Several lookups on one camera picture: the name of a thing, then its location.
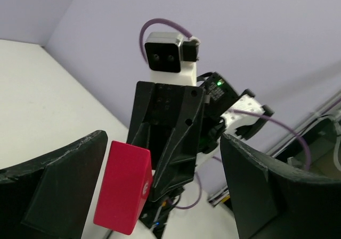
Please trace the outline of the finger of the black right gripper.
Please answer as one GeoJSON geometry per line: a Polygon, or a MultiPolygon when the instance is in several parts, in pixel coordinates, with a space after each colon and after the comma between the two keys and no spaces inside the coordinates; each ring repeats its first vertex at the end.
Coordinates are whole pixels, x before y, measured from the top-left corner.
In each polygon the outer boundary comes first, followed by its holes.
{"type": "Polygon", "coordinates": [[[136,84],[133,111],[126,141],[128,144],[148,150],[150,149],[150,123],[148,120],[145,121],[145,118],[155,86],[155,83],[146,81],[139,81],[136,84]]]}
{"type": "Polygon", "coordinates": [[[193,181],[205,91],[194,86],[156,86],[149,148],[155,165],[149,201],[193,181]]]}

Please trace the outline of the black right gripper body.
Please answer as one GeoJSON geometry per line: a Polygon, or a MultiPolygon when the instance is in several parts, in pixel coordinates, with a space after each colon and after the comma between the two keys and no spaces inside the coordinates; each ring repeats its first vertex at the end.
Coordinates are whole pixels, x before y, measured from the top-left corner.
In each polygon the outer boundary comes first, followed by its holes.
{"type": "Polygon", "coordinates": [[[173,201],[193,181],[197,154],[216,146],[221,118],[205,114],[206,91],[197,86],[139,81],[127,143],[151,154],[150,192],[139,220],[163,233],[173,201]]]}

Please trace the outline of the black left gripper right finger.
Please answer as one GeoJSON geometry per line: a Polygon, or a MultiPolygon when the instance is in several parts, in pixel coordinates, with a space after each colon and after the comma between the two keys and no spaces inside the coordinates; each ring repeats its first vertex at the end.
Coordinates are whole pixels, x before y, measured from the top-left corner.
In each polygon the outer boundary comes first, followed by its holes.
{"type": "Polygon", "coordinates": [[[292,167],[229,134],[220,146],[240,238],[340,238],[340,180],[292,167]]]}

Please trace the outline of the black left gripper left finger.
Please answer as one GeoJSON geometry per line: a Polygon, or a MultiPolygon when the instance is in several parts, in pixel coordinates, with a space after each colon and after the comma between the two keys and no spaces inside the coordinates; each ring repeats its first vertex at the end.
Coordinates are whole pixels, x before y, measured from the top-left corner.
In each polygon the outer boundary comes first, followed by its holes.
{"type": "Polygon", "coordinates": [[[107,142],[97,130],[1,169],[1,238],[81,238],[107,142]]]}

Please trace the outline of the red triangular wooden block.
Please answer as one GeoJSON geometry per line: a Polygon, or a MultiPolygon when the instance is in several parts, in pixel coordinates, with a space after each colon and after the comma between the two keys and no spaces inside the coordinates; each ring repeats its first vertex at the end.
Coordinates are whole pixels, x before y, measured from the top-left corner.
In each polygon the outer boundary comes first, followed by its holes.
{"type": "Polygon", "coordinates": [[[152,184],[150,151],[112,141],[93,222],[130,235],[152,184]]]}

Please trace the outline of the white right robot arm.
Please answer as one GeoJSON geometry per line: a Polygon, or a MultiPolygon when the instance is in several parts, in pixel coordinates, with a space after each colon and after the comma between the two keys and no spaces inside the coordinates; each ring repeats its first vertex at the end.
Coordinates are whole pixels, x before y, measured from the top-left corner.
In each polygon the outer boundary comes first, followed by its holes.
{"type": "Polygon", "coordinates": [[[237,93],[218,73],[157,72],[136,85],[128,144],[151,154],[153,181],[140,221],[161,238],[185,184],[218,148],[223,133],[253,137],[272,110],[246,89],[237,93]]]}

